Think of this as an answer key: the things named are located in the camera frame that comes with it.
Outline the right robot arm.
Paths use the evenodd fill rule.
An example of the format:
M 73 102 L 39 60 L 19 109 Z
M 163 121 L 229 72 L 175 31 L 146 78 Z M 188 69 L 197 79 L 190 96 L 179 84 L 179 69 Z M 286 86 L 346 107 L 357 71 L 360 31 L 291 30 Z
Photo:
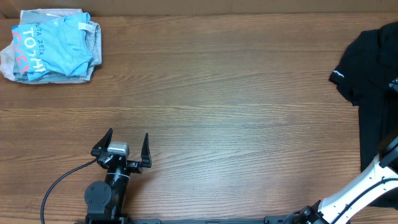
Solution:
M 397 188 L 397 134 L 380 139 L 374 117 L 359 112 L 362 172 L 334 195 L 306 206 L 291 223 L 347 223 L 352 216 Z

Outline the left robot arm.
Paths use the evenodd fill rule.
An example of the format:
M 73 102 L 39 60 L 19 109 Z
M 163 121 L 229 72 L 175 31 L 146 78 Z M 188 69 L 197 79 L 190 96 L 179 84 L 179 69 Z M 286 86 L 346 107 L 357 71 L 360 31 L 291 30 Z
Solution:
M 104 181 L 93 182 L 85 190 L 86 223 L 131 223 L 129 215 L 123 213 L 131 174 L 141 174 L 143 169 L 152 167 L 148 134 L 144 137 L 140 161 L 129 160 L 129 145 L 113 141 L 112 135 L 113 130 L 109 129 L 91 150 L 96 163 L 106 170 L 106 176 Z

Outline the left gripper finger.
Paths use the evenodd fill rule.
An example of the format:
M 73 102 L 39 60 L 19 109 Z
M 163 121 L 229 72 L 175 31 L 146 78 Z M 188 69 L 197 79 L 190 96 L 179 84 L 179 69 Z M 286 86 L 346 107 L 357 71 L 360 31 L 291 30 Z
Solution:
M 98 157 L 103 152 L 107 151 L 107 148 L 112 140 L 113 129 L 109 128 L 107 133 L 93 146 L 91 150 L 91 155 Z
M 149 134 L 146 133 L 144 142 L 142 145 L 141 149 L 141 166 L 145 168 L 151 168 L 152 167 L 152 159 L 150 155 L 150 149 L 149 149 Z

